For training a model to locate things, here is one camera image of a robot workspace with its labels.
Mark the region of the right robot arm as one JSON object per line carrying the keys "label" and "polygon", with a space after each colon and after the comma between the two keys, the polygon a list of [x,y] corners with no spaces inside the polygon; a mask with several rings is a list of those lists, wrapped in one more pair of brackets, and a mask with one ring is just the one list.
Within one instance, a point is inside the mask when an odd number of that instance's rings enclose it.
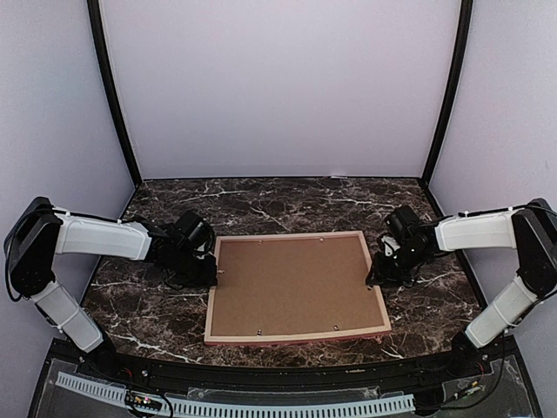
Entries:
{"label": "right robot arm", "polygon": [[545,199],[424,220],[410,206],[386,216],[366,285],[412,286],[424,266],[454,253],[507,251],[516,256],[510,282],[452,339],[444,369],[461,378],[476,366],[479,351],[515,328],[556,295],[556,212]]}

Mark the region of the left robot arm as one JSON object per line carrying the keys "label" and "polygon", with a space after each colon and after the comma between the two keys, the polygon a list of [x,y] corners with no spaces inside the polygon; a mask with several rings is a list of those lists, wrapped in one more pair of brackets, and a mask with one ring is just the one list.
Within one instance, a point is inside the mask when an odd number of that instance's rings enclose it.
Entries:
{"label": "left robot arm", "polygon": [[93,370],[114,380],[123,372],[122,359],[109,349],[105,331],[57,279],[56,257],[139,261],[174,276],[179,287],[213,287],[218,282],[215,245],[213,228],[193,211],[157,225],[140,216],[108,219],[72,212],[36,197],[4,240],[5,288],[12,302],[31,301],[59,333],[90,354]]}

